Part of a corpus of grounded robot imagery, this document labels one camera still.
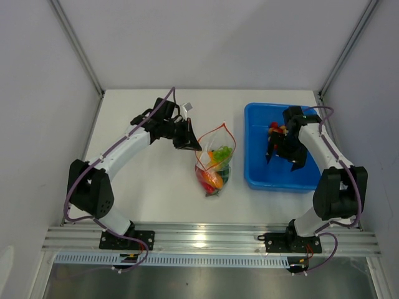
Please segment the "clear zip bag orange zipper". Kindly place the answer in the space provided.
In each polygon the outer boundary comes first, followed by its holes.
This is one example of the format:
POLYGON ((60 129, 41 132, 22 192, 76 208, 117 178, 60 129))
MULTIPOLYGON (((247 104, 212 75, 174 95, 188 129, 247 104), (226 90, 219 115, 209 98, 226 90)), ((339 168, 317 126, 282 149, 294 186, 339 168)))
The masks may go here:
POLYGON ((195 151, 196 178, 206 197, 218 196, 230 179, 236 139, 223 122, 198 142, 202 150, 195 151))

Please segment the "red cherry bunch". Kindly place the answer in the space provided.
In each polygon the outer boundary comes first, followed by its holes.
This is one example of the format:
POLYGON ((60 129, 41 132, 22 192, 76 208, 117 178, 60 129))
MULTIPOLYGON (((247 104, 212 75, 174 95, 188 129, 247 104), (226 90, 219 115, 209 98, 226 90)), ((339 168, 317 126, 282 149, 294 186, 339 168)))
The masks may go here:
POLYGON ((280 125, 278 122, 273 121, 268 129, 268 139, 272 137, 285 137, 287 135, 287 128, 285 125, 280 125))

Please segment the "yellow orange mango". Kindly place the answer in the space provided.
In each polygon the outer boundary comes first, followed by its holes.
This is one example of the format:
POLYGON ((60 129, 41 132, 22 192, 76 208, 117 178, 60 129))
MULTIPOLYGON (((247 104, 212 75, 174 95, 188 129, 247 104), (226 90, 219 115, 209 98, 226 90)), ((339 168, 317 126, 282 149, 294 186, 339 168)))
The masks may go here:
POLYGON ((215 167, 220 163, 220 161, 214 157, 214 151, 207 152, 207 155, 204 157, 204 162, 206 168, 215 167))

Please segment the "red orange mango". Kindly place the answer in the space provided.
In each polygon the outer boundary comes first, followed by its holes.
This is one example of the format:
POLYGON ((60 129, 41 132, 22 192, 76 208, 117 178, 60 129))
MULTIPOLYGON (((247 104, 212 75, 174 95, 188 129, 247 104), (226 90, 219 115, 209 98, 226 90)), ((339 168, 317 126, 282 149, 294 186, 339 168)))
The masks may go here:
POLYGON ((213 194, 224 186, 223 179, 218 173, 206 172, 199 168, 196 168, 195 173, 206 194, 213 194))

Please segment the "green cucumber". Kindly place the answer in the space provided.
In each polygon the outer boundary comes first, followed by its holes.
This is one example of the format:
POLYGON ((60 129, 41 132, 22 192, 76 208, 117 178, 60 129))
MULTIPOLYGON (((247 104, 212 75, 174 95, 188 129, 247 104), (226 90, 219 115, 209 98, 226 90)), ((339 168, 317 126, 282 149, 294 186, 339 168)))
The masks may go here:
POLYGON ((218 174, 220 175, 221 179, 223 180, 223 184, 226 184, 228 182, 230 174, 231 174, 231 167, 229 165, 225 166, 223 169, 220 169, 218 171, 218 174))

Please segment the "grey toy fish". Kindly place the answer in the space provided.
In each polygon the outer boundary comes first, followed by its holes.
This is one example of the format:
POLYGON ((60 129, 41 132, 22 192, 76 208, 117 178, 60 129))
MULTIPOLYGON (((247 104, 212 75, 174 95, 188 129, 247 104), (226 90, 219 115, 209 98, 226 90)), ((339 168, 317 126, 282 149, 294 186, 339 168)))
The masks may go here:
POLYGON ((215 190, 212 193, 207 193, 206 197, 219 196, 219 192, 220 192, 220 190, 215 190))

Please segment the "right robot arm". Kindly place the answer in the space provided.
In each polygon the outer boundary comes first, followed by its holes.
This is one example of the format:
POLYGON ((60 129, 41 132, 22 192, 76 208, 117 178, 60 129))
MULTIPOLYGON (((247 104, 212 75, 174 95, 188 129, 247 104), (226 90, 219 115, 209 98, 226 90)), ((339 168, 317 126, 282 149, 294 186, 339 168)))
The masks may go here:
POLYGON ((268 253, 303 253, 306 248, 319 253, 319 236, 332 225, 355 227, 361 218, 368 173, 363 166, 354 166, 330 139, 324 119, 305 114, 300 106, 289 106, 282 113, 286 133, 272 132, 266 151, 266 161, 278 156, 299 170, 312 156, 320 172, 312 207, 293 219, 283 233, 265 233, 268 253))

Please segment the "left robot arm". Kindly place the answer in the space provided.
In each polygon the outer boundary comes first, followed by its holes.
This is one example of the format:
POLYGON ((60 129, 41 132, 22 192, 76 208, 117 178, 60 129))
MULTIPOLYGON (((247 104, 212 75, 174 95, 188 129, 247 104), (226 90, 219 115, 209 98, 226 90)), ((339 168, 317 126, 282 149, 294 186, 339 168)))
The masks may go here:
POLYGON ((154 107, 136 116, 126 132, 109 149, 89 161, 76 159, 69 168, 64 217, 69 216, 69 206, 86 212, 90 219, 113 234, 113 241, 121 249, 135 243, 133 222, 115 206, 112 180, 116 174, 140 151, 161 138, 171 140, 178 150, 200 151, 188 112, 190 103, 178 105, 174 101, 157 98, 154 107))

